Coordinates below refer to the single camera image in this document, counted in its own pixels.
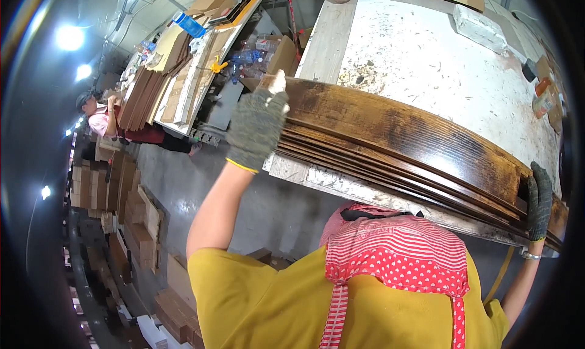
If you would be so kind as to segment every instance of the cap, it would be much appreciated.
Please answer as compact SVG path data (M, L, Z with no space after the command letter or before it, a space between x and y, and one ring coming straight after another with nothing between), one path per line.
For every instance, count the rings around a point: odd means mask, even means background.
M76 102L76 106L77 106L77 110L79 112L84 112L81 107L85 104L86 101L88 101L90 98L92 97L92 92L90 90L84 91L82 92L78 97L77 97L77 102Z

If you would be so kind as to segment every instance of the bracelet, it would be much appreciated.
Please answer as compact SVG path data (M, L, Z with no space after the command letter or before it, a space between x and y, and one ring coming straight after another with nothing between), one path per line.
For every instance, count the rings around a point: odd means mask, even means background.
M528 260L540 260L540 258L542 257L542 255L534 255L529 253L528 251L524 251L522 253L522 257Z

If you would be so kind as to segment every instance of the gray floor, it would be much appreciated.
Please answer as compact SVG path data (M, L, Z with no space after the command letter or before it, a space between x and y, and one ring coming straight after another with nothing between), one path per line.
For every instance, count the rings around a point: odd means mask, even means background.
M186 236L191 221L225 162L227 145L204 147L191 159L186 154L166 151L155 145L141 145L133 152L141 184L165 211L160 230L163 250L161 272L139 272L135 284L149 310L156 291L166 286L166 252L185 256ZM267 248L274 254L299 259L318 247L319 237L329 216L345 200L307 187L292 184L260 172L246 190L240 205L230 251L248 254ZM508 246L460 236L475 261L483 297L488 294L504 261ZM501 299L523 262L514 254L495 298ZM519 322L545 288L556 265L555 259L544 259L537 273ZM508 335L513 337L521 325Z

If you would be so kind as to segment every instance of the ceiling light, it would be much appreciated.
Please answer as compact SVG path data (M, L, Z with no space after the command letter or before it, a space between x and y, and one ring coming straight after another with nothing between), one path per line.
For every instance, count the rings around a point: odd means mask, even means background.
M87 76L91 75L91 66L90 65L81 65L77 67L77 77L76 81L83 80Z
M45 185L43 190L40 191L40 194L42 195L43 200L45 200L49 195L51 195L51 189L48 188L48 185Z
M83 44L83 31L80 27L67 25L57 30L57 44L65 51L75 51Z

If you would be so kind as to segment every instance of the work glove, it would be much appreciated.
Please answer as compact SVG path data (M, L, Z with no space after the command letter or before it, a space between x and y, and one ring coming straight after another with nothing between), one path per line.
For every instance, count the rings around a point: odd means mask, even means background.
M226 160L253 173L258 173L276 147L289 111L284 72L264 77L266 80L263 78L252 94L242 96L232 111L226 137L231 145Z
M551 218L552 183L546 170L535 161L530 164L533 176L528 178L528 239L544 240Z

